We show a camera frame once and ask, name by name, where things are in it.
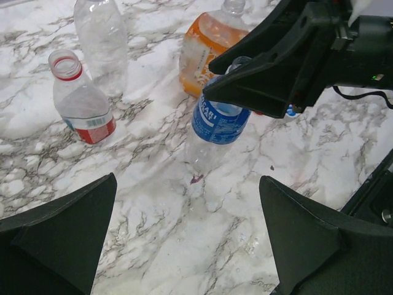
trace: plastic bottle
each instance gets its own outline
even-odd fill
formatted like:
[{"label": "plastic bottle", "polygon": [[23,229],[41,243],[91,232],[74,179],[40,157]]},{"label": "plastic bottle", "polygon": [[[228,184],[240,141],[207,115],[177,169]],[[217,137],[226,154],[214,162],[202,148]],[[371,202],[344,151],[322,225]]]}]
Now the plastic bottle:
[{"label": "plastic bottle", "polygon": [[296,119],[299,115],[300,115],[299,113],[294,112],[294,107],[290,104],[288,106],[287,112],[285,113],[284,120],[286,122],[290,122]]},{"label": "plastic bottle", "polygon": [[[248,60],[247,57],[235,59],[227,72]],[[213,77],[206,86],[217,79],[220,76]],[[201,178],[220,165],[230,144],[238,139],[246,126],[250,113],[239,106],[205,100],[201,94],[185,141],[185,159],[194,176]]]},{"label": "plastic bottle", "polygon": [[201,14],[184,36],[179,79],[185,92],[198,98],[213,77],[209,63],[249,32],[241,16],[246,0],[225,0],[221,10]]},{"label": "plastic bottle", "polygon": [[127,84],[127,33],[114,0],[77,0],[74,23],[93,82],[119,96]]},{"label": "plastic bottle", "polygon": [[53,102],[67,126],[78,137],[95,144],[116,128],[108,99],[84,73],[78,57],[70,50],[56,50],[49,56],[55,76]]}]

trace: black cable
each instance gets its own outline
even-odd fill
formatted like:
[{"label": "black cable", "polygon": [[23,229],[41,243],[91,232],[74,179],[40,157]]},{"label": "black cable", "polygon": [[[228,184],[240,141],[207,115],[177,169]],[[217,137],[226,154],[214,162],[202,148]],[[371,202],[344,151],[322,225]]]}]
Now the black cable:
[{"label": "black cable", "polygon": [[386,102],[386,106],[389,109],[393,109],[393,104],[390,103],[389,99],[387,98],[386,93],[384,93],[383,91],[371,91],[371,92],[363,93],[360,95],[347,95],[347,94],[342,93],[337,86],[333,86],[333,89],[334,89],[334,91],[336,91],[337,94],[339,94],[341,97],[345,98],[346,100],[359,100],[359,99],[369,96],[369,95],[378,95],[378,96],[383,97],[383,99]]}]

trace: pocari sweat bottle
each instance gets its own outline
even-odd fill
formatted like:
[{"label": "pocari sweat bottle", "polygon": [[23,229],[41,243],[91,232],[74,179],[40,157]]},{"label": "pocari sweat bottle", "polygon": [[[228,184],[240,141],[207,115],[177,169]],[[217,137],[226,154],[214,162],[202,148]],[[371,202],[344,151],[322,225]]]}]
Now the pocari sweat bottle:
[{"label": "pocari sweat bottle", "polygon": [[[227,73],[249,60],[248,57],[236,58]],[[206,86],[217,79],[220,76],[213,77]],[[185,160],[194,175],[206,175],[220,165],[230,144],[238,139],[246,126],[250,113],[239,106],[205,100],[201,94],[185,141]]]}]

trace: water bottle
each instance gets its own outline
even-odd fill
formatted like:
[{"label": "water bottle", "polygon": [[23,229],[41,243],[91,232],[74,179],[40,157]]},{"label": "water bottle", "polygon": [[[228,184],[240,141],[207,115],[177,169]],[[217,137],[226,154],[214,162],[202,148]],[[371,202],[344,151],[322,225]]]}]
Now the water bottle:
[{"label": "water bottle", "polygon": [[116,128],[108,99],[84,73],[78,57],[70,50],[56,50],[49,56],[55,76],[53,102],[67,126],[88,144],[95,144]]},{"label": "water bottle", "polygon": [[77,0],[74,23],[93,82],[107,95],[126,90],[127,33],[114,0]]},{"label": "water bottle", "polygon": [[[228,71],[233,71],[250,60],[239,57],[233,61]],[[220,79],[213,77],[206,86]],[[231,143],[238,139],[250,110],[227,103],[205,100],[203,93],[199,97],[185,141],[185,161],[194,176],[202,177],[217,168]]]}]

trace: bottle mouth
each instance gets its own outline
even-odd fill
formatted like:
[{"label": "bottle mouth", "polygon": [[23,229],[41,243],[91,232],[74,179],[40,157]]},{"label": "bottle mouth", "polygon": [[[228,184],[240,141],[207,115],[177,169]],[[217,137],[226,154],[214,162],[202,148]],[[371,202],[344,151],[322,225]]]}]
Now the bottle mouth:
[{"label": "bottle mouth", "polygon": [[242,16],[245,6],[245,0],[225,0],[222,4],[223,10],[233,16]]},{"label": "bottle mouth", "polygon": [[82,64],[74,52],[66,49],[53,51],[48,58],[52,74],[59,80],[78,79],[83,72]]},{"label": "bottle mouth", "polygon": [[250,60],[252,60],[251,57],[245,57],[245,56],[236,57],[233,60],[232,64],[228,67],[228,69],[225,72],[225,74],[228,74],[229,72],[234,71],[235,69],[239,68],[240,66],[248,63]]}]

